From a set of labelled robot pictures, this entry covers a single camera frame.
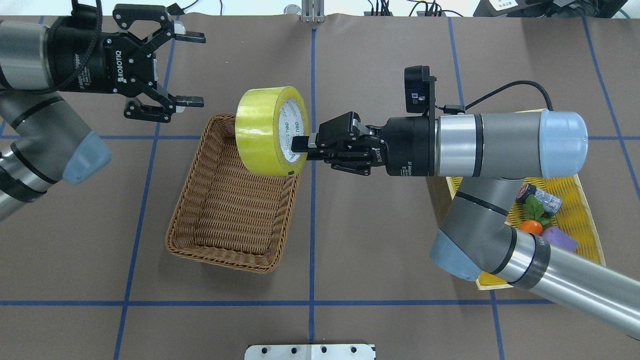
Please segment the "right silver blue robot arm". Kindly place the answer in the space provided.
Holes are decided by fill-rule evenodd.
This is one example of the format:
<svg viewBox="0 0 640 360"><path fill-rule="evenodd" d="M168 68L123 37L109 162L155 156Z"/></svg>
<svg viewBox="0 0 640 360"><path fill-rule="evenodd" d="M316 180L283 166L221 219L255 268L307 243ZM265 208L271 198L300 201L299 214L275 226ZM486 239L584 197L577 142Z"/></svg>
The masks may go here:
<svg viewBox="0 0 640 360"><path fill-rule="evenodd" d="M362 176L384 166L390 176L462 177L430 249L434 264L467 281L486 272L638 338L638 281L551 244L540 231L506 223L517 203L540 222L547 209L527 192L525 178L573 176L587 148L583 119L549 110L439 117L412 111L382 126L348 112L293 137L290 146Z"/></svg>

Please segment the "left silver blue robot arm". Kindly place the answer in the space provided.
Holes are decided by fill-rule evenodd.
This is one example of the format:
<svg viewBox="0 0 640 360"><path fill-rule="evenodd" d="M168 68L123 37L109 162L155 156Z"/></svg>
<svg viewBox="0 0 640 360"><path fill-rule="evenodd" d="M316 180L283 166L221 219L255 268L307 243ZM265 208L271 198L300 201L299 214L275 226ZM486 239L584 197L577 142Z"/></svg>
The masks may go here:
<svg viewBox="0 0 640 360"><path fill-rule="evenodd" d="M119 30L105 32L102 2L73 0L71 14L51 26L1 22L1 119L18 134L1 151L2 220L58 182L84 182L112 159L62 92L121 95L124 117L155 123L204 106L201 96L172 95L158 81L158 48L171 40L206 43L205 34L178 20L183 12L176 3L117 4Z"/></svg>

